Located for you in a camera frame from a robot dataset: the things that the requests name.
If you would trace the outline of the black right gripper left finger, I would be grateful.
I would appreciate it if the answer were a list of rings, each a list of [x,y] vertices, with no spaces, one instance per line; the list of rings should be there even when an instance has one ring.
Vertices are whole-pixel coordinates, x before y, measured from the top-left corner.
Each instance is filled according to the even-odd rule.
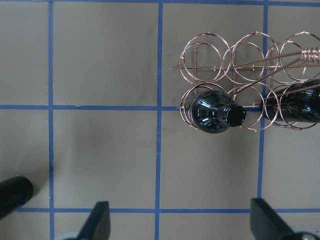
[[[98,201],[77,235],[78,240],[108,240],[111,234],[108,201]]]

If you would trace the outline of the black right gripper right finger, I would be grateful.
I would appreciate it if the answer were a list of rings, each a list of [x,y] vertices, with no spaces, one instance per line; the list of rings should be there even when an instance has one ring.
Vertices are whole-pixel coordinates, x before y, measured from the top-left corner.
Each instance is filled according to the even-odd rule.
[[[250,200],[250,230],[255,240],[295,239],[295,232],[263,198]]]

